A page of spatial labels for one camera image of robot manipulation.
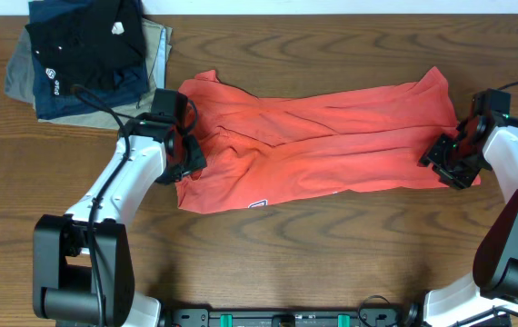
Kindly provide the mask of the red t-shirt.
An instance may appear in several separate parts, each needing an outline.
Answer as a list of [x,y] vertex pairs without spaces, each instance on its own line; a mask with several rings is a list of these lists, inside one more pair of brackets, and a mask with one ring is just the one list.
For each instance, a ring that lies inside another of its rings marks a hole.
[[436,68],[417,82],[305,98],[260,98],[208,71],[180,92],[196,105],[194,135],[207,161],[176,186],[179,207],[195,213],[436,188],[418,160],[458,123]]

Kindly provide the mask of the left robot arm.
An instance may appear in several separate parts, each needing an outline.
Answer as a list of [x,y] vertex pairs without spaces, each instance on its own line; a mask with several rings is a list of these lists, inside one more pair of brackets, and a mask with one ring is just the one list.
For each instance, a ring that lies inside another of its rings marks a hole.
[[194,136],[198,111],[158,89],[151,109],[119,114],[89,89],[73,95],[119,126],[115,152],[87,193],[63,215],[43,215],[33,232],[33,311],[58,326],[162,326],[163,306],[135,289],[127,236],[154,183],[173,184],[206,167]]

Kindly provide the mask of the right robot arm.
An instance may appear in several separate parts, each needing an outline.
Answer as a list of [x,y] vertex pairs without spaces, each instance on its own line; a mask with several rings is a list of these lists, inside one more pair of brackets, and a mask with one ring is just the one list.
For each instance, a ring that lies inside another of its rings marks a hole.
[[494,173],[505,206],[484,236],[473,269],[427,292],[405,320],[413,326],[509,326],[518,318],[518,118],[505,87],[473,96],[457,135],[442,134],[419,159],[440,183],[470,187],[482,170]]

